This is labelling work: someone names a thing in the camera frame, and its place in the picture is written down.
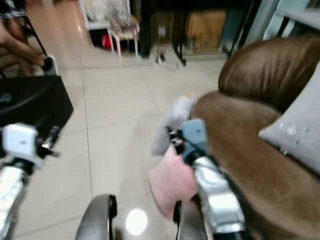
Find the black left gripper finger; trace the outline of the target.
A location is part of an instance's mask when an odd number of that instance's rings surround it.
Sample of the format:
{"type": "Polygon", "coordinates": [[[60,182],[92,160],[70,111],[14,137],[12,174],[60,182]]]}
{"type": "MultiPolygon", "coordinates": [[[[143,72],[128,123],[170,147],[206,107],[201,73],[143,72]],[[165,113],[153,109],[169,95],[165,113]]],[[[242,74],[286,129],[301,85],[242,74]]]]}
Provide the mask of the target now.
{"type": "Polygon", "coordinates": [[[62,128],[59,125],[55,125],[51,128],[48,137],[46,138],[46,146],[54,147],[60,137],[60,132],[62,128]]]}

